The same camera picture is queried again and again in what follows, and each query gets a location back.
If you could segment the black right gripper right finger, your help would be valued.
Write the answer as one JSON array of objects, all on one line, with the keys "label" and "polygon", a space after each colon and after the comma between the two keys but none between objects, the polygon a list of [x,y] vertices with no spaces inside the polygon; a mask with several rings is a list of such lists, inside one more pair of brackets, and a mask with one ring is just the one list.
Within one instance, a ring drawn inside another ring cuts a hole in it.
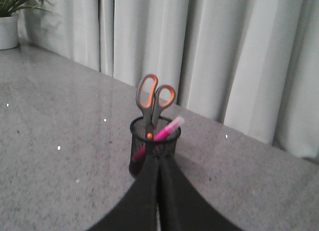
[{"label": "black right gripper right finger", "polygon": [[240,231],[193,187],[171,155],[159,159],[159,217],[163,231]]}]

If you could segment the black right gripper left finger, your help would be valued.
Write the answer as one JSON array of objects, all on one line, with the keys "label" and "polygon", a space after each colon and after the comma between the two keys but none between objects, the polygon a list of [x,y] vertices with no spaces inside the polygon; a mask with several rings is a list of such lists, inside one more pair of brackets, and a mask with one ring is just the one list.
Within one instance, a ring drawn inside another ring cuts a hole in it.
[{"label": "black right gripper left finger", "polygon": [[156,231],[159,161],[147,155],[134,183],[91,231]]}]

